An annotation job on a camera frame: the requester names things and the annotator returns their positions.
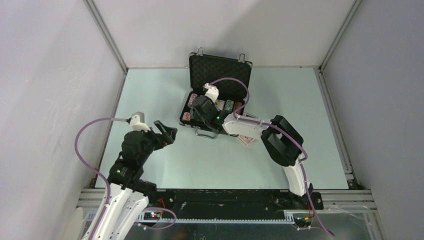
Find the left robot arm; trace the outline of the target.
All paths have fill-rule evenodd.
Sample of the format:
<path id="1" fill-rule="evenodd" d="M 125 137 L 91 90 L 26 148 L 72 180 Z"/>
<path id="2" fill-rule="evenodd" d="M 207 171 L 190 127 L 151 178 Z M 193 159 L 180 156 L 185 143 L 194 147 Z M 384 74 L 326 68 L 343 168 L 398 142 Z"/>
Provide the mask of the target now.
<path id="1" fill-rule="evenodd" d="M 84 240 L 123 240 L 144 210 L 176 216 L 172 210 L 154 207 L 158 202 L 157 186 L 141 180 L 141 176 L 149 156 L 173 144 L 178 130 L 159 120 L 154 122 L 158 133 L 135 117 L 125 122 L 131 130 L 123 137 L 121 151 L 108 177 L 94 170 L 105 181 L 106 189 L 94 219 L 82 237 Z"/>

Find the blue playing card box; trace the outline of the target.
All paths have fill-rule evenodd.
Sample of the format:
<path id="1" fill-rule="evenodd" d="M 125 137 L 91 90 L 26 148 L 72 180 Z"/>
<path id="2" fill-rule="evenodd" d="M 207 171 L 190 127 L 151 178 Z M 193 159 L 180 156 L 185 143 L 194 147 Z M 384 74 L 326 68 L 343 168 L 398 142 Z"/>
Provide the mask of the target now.
<path id="1" fill-rule="evenodd" d="M 224 100 L 217 99 L 215 101 L 215 107 L 216 107 L 216 109 L 218 111 L 222 111 L 224 109 L 224 107 L 225 107 L 225 101 Z"/>

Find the green chip stack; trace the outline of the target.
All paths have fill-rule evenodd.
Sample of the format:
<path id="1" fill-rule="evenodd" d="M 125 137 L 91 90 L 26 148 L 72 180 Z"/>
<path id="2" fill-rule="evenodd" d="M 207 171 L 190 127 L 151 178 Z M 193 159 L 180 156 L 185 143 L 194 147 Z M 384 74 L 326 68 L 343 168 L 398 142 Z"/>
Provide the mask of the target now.
<path id="1" fill-rule="evenodd" d="M 231 113 L 233 111 L 235 102 L 231 99 L 225 101 L 223 110 L 227 113 Z"/>

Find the black poker set case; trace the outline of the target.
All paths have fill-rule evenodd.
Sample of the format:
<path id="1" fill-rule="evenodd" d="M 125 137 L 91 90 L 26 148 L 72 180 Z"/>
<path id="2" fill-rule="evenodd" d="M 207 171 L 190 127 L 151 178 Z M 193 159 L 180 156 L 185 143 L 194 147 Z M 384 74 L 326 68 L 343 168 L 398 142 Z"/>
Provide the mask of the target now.
<path id="1" fill-rule="evenodd" d="M 192 107 L 187 103 L 191 94 L 204 95 L 204 85 L 209 83 L 219 90 L 218 100 L 233 100 L 245 103 L 247 100 L 247 88 L 250 83 L 253 63 L 245 60 L 245 54 L 241 53 L 238 59 L 223 56 L 204 54 L 203 49 L 192 52 L 188 57 L 190 92 L 183 105 L 179 124 L 195 129 L 199 137 L 216 139 L 218 135 L 227 135 L 225 132 L 212 132 L 201 121 L 195 121 Z M 182 121 L 184 112 L 190 112 L 191 120 Z"/>

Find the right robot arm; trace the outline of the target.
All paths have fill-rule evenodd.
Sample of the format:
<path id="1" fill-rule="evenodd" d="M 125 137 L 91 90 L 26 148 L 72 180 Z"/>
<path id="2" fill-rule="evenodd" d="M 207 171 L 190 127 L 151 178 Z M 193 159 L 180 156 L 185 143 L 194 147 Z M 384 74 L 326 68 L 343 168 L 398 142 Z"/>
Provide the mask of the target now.
<path id="1" fill-rule="evenodd" d="M 308 157 L 302 144 L 304 139 L 281 115 L 263 120 L 242 115 L 244 105 L 223 103 L 223 107 L 205 95 L 199 95 L 188 103 L 190 119 L 216 135 L 244 136 L 259 139 L 270 158 L 282 166 L 291 194 L 291 204 L 304 209 L 311 202 L 312 185 L 306 177 L 302 162 Z"/>

